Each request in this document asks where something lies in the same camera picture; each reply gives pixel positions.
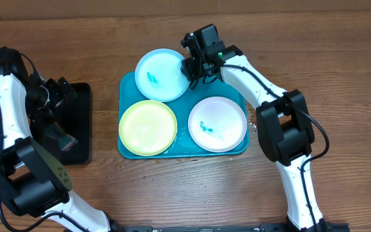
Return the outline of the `light blue plate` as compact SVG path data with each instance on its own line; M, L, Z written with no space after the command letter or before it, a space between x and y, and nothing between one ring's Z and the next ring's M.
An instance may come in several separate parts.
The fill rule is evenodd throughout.
M159 48L145 54L135 68L137 88L148 99L169 102L183 95L189 81L181 72L184 56L175 50Z

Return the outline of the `yellow plate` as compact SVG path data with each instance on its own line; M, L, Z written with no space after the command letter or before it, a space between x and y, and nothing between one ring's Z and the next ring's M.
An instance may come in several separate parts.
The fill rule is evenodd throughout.
M166 104L154 100L131 105L119 122L119 137L132 153L143 157L158 155L175 140L176 116Z

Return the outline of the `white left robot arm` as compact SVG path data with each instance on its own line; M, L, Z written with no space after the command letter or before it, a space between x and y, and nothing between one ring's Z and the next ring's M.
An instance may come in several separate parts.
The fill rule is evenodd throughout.
M44 79L26 69L30 62L0 48L0 213L50 219L67 231L117 231L107 213L74 192L66 169L91 160L89 84Z

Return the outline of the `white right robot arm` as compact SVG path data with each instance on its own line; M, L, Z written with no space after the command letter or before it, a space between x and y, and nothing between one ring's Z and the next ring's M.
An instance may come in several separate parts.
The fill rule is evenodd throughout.
M255 109L258 142L280 172L288 212L288 231L330 231L318 208L310 163L317 128L329 147L328 136L308 112L299 90L288 92L266 79L235 45L226 46L209 24L185 34L181 45L190 56L181 71L188 81L216 77L237 90Z

